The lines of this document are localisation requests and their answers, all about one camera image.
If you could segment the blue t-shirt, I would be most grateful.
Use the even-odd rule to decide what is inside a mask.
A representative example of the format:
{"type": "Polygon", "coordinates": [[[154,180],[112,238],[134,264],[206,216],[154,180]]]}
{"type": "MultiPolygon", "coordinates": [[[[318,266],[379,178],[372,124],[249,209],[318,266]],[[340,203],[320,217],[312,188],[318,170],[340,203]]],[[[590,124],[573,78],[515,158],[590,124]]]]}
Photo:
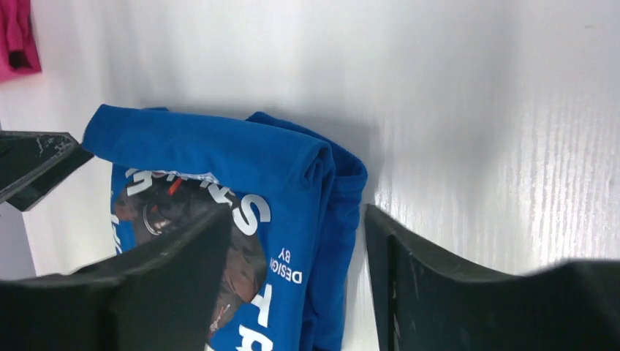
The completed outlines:
{"type": "Polygon", "coordinates": [[[368,180],[337,143],[256,112],[245,120],[102,105],[83,147],[111,162],[116,251],[232,215],[210,350],[340,350],[347,271],[368,180]]]}

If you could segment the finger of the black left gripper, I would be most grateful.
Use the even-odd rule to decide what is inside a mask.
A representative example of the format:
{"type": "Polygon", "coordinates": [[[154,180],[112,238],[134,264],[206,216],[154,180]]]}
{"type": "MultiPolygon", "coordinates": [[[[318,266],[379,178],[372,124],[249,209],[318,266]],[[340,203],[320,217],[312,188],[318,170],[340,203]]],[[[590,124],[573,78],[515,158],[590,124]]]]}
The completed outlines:
{"type": "Polygon", "coordinates": [[[94,155],[68,132],[1,132],[1,202],[31,210],[94,155]]]}

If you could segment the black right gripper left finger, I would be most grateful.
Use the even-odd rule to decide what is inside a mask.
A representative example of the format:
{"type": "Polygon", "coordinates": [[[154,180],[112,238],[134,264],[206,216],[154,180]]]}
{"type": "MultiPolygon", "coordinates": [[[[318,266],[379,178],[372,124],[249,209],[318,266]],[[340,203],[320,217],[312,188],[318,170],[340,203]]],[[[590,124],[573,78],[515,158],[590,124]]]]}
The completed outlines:
{"type": "Polygon", "coordinates": [[[1,283],[3,350],[203,350],[232,226],[189,229],[81,268],[1,283]]]}

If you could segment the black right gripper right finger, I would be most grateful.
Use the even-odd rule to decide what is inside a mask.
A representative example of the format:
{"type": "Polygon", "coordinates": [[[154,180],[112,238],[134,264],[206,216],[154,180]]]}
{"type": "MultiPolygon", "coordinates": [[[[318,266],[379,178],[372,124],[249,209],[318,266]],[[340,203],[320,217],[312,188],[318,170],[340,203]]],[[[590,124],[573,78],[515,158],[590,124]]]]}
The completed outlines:
{"type": "Polygon", "coordinates": [[[572,260],[525,276],[486,268],[364,218],[381,350],[617,350],[619,262],[572,260]]]}

